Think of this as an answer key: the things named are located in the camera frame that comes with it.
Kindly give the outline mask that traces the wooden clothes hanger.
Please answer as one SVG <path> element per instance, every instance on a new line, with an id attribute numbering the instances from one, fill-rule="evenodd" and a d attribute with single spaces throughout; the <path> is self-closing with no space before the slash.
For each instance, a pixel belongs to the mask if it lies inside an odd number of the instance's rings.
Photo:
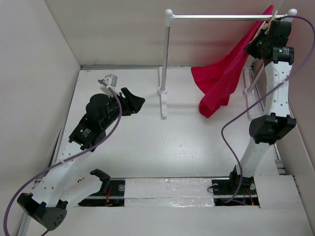
<path id="1" fill-rule="evenodd" d="M 270 60 L 273 54 L 273 49 L 275 47 L 273 45 L 274 39 L 273 39 L 272 33 L 269 34 L 269 29 L 272 26 L 272 22 L 275 20 L 277 13 L 278 11 L 275 10 L 275 12 L 272 14 L 272 17 L 269 20 L 263 21 L 255 35 L 255 37 L 257 37 L 259 34 L 263 35 L 263 40 L 261 42 L 261 48 L 260 48 L 261 59 L 255 59 L 254 66 L 253 66 L 254 72 L 257 76 L 259 76 L 259 73 L 263 71 L 264 61 Z"/>

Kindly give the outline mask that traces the red t-shirt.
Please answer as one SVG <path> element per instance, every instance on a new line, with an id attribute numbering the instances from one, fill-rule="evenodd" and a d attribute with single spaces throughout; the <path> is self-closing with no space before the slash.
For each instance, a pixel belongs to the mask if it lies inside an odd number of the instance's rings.
<path id="1" fill-rule="evenodd" d="M 249 54 L 244 48 L 254 39 L 267 21 L 256 21 L 254 26 L 220 61 L 207 66 L 191 68 L 197 87 L 204 93 L 199 103 L 199 112 L 206 118 L 212 116 L 221 106 L 227 106 L 230 95 L 235 92 L 239 78 Z"/>

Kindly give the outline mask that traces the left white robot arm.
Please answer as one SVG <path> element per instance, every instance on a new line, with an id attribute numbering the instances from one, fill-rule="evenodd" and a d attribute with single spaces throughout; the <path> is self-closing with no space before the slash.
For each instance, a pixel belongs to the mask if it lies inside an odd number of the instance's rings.
<path id="1" fill-rule="evenodd" d="M 100 169 L 92 170 L 81 181 L 67 188 L 86 159 L 110 135 L 106 129 L 118 124 L 122 116 L 140 111 L 145 99 L 133 95 L 127 88 L 120 93 L 99 93 L 90 98 L 86 113 L 69 136 L 57 166 L 50 169 L 42 181 L 30 192 L 22 193 L 17 203 L 48 231 L 55 230 L 65 219 L 67 211 L 87 196 L 104 195 L 110 188 L 110 176 Z"/>

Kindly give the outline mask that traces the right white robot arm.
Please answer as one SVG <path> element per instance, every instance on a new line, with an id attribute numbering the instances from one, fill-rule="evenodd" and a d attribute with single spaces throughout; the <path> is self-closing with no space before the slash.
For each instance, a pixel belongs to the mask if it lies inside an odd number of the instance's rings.
<path id="1" fill-rule="evenodd" d="M 288 78 L 294 63 L 294 48 L 286 45 L 290 33 L 291 22 L 273 20 L 268 29 L 261 29 L 245 47 L 252 57 L 263 60 L 267 97 L 263 115 L 250 122 L 248 147 L 229 175 L 227 187 L 232 193 L 239 193 L 252 184 L 265 152 L 296 125 L 288 106 Z"/>

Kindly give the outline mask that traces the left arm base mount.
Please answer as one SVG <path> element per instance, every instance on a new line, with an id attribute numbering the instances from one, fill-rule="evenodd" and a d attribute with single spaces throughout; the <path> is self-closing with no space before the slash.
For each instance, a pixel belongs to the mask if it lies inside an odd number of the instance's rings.
<path id="1" fill-rule="evenodd" d="M 98 177 L 102 182 L 100 190 L 83 199 L 78 205 L 81 207 L 124 207 L 126 180 L 111 178 L 105 172 L 95 169 L 90 175 Z"/>

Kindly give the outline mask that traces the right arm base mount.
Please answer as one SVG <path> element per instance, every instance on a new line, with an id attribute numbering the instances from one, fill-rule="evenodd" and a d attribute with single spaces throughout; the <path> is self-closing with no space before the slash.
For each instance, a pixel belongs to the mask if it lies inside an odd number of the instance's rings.
<path id="1" fill-rule="evenodd" d="M 259 206 L 259 199 L 254 179 L 243 178 L 242 184 L 234 196 L 239 185 L 239 178 L 232 180 L 229 177 L 214 178 L 207 191 L 213 194 L 214 204 L 220 206 Z"/>

